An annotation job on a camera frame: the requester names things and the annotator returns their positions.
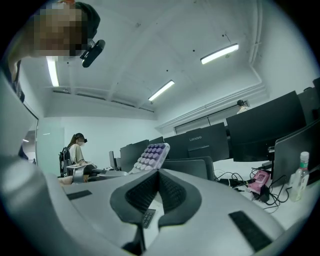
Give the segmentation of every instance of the fluorescent light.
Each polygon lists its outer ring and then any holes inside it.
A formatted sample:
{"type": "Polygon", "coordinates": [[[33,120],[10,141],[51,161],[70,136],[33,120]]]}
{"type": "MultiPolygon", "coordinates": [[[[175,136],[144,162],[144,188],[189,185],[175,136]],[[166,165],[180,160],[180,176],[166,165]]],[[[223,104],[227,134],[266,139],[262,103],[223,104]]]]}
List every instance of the fluorescent light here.
{"type": "Polygon", "coordinates": [[[170,80],[168,83],[166,83],[164,86],[162,86],[154,95],[152,95],[148,100],[152,102],[156,97],[158,97],[166,89],[168,89],[169,87],[173,86],[174,84],[175,84],[175,82],[170,80]]]}
{"type": "Polygon", "coordinates": [[[56,62],[52,59],[47,58],[49,73],[51,77],[51,82],[54,87],[59,87],[58,77],[57,77],[57,69],[56,62]]]}
{"type": "Polygon", "coordinates": [[[227,46],[225,48],[222,48],[222,49],[220,49],[220,50],[218,50],[218,51],[216,51],[214,53],[211,53],[211,54],[201,58],[200,60],[201,60],[202,64],[206,64],[206,63],[208,63],[210,61],[213,61],[216,58],[219,58],[219,57],[221,57],[223,55],[226,55],[226,54],[229,54],[231,52],[234,52],[234,51],[236,51],[238,49],[239,49],[239,44],[235,43],[233,45],[230,45],[230,46],[227,46]]]}

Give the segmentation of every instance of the ceiling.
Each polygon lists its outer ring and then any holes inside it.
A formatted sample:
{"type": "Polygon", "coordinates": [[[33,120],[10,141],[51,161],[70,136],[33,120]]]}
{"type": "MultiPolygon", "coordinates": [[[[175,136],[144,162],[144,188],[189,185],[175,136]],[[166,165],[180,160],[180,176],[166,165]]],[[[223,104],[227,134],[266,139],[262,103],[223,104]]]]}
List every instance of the ceiling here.
{"type": "Polygon", "coordinates": [[[103,52],[88,68],[78,57],[58,61],[59,88],[52,87],[45,58],[27,58],[22,66],[33,86],[156,110],[176,95],[188,97],[248,64],[251,0],[82,2],[100,15],[94,40],[105,40],[103,52]],[[200,58],[235,43],[239,50],[227,58],[201,64],[200,58]],[[148,98],[169,80],[175,85],[150,104],[148,98]]]}

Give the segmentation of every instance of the black rubber strip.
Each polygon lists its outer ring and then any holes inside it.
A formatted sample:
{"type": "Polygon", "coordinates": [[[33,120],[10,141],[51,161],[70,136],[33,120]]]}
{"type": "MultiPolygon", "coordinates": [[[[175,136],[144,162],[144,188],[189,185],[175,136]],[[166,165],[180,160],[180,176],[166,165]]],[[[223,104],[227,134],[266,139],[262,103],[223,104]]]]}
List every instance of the black rubber strip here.
{"type": "Polygon", "coordinates": [[[269,237],[243,211],[230,213],[229,216],[255,252],[272,243],[269,237]]]}
{"type": "Polygon", "coordinates": [[[66,196],[69,198],[69,200],[74,200],[74,199],[78,199],[78,198],[83,198],[86,196],[91,195],[92,193],[89,190],[83,190],[83,191],[79,191],[76,193],[70,193],[67,194],[66,196]]]}

